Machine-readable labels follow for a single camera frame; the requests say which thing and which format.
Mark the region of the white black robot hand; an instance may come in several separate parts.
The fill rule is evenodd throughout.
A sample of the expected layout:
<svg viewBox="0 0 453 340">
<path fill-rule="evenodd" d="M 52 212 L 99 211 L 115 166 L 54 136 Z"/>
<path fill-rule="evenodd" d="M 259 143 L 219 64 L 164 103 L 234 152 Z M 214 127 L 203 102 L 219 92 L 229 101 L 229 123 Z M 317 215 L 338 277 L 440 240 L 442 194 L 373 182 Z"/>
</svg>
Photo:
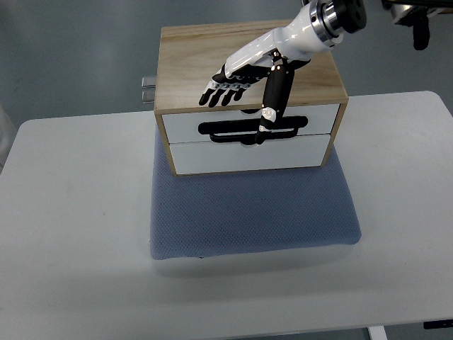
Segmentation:
<svg viewBox="0 0 453 340">
<path fill-rule="evenodd" d="M 296 69 L 343 39 L 341 9 L 334 1 L 311 1 L 289 25 L 274 28 L 244 45 L 212 76 L 199 104 L 227 106 L 230 101 L 239 101 L 252 85 L 266 80 L 255 135 L 256 144 L 262 144 L 284 114 Z"/>
</svg>

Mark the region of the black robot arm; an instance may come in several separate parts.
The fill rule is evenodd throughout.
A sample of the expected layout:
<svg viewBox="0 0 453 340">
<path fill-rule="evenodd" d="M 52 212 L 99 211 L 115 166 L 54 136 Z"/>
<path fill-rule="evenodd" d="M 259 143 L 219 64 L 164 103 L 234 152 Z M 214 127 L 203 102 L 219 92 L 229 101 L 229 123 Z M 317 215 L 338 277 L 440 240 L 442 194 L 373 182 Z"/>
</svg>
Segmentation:
<svg viewBox="0 0 453 340">
<path fill-rule="evenodd" d="M 309 9 L 311 25 L 327 46 L 333 47 L 335 39 L 344 33 L 355 33 L 365 28 L 367 14 L 364 1 L 303 1 Z M 382 1 L 382 8 L 391 16 L 396 26 L 412 29 L 413 48 L 424 50 L 430 42 L 430 18 L 439 13 L 451 12 L 451 1 Z"/>
</svg>

